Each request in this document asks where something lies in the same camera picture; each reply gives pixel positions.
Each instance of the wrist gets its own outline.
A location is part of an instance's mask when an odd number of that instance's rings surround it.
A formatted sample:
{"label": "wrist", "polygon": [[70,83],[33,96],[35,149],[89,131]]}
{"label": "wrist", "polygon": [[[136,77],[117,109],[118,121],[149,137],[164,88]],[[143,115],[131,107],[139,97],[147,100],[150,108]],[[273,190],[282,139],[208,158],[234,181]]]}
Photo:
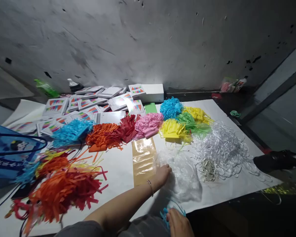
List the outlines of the wrist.
{"label": "wrist", "polygon": [[154,193],[156,193],[162,187],[162,185],[159,184],[155,177],[151,177],[149,181],[151,182],[151,187]]}

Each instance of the gray sleeve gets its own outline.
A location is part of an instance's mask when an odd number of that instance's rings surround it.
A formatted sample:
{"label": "gray sleeve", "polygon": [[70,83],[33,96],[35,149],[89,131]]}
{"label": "gray sleeve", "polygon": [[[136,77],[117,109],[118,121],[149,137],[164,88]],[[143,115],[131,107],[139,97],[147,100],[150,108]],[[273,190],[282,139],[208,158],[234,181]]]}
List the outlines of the gray sleeve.
{"label": "gray sleeve", "polygon": [[54,237],[103,237],[104,231],[95,221],[77,222],[59,231]]}

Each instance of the bracelet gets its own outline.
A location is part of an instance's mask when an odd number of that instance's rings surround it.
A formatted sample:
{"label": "bracelet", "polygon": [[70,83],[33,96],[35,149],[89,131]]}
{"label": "bracelet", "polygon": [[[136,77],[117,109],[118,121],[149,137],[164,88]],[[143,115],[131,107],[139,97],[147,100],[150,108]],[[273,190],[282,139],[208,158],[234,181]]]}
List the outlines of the bracelet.
{"label": "bracelet", "polygon": [[151,182],[149,181],[149,179],[147,179],[147,182],[148,182],[148,183],[149,183],[149,185],[150,185],[151,192],[152,192],[152,197],[153,197],[153,196],[154,196],[154,190],[152,189]]}

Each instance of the blue paper tassel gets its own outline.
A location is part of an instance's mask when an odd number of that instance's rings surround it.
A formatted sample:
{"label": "blue paper tassel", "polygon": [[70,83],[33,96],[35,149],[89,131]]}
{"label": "blue paper tassel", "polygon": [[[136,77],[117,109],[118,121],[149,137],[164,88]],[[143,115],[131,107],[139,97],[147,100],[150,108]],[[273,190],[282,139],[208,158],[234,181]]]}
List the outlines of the blue paper tassel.
{"label": "blue paper tassel", "polygon": [[163,114],[163,119],[175,119],[183,110],[183,104],[178,98],[172,97],[165,100],[160,106],[160,113]]}
{"label": "blue paper tassel", "polygon": [[162,220],[164,221],[164,223],[166,224],[168,230],[170,229],[169,222],[167,221],[167,213],[168,213],[168,209],[170,209],[170,208],[175,208],[175,209],[178,210],[178,212],[180,212],[180,213],[182,214],[182,216],[186,217],[186,212],[185,212],[185,210],[184,210],[182,207],[180,207],[180,205],[179,205],[178,203],[176,203],[174,200],[172,200],[172,199],[169,199],[169,200],[172,201],[172,202],[174,202],[174,203],[179,207],[179,209],[177,209],[177,208],[174,207],[174,206],[173,206],[173,207],[170,207],[170,206],[168,205],[167,208],[164,208],[164,209],[163,209],[163,212],[160,211],[160,216],[161,216]]}
{"label": "blue paper tassel", "polygon": [[33,183],[35,180],[35,171],[39,166],[40,161],[36,163],[29,163],[23,169],[23,173],[15,178],[15,180],[10,181],[10,183],[21,183],[21,188],[23,188],[27,183]]}
{"label": "blue paper tassel", "polygon": [[93,120],[73,120],[69,124],[64,125],[53,133],[54,147],[75,145],[79,137],[87,131],[91,132],[93,129]]}

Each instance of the person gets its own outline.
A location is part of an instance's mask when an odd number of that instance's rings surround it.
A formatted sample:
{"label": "person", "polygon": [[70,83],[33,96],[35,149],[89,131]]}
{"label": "person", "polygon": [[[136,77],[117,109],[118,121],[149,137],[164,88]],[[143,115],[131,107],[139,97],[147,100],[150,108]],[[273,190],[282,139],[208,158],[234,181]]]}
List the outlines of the person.
{"label": "person", "polygon": [[157,168],[156,174],[149,179],[150,182],[113,198],[88,215],[84,221],[65,227],[55,237],[194,237],[189,220],[174,208],[169,209],[166,216],[170,231],[163,220],[156,216],[145,215],[129,224],[129,220],[141,205],[166,183],[171,172],[168,164]]}

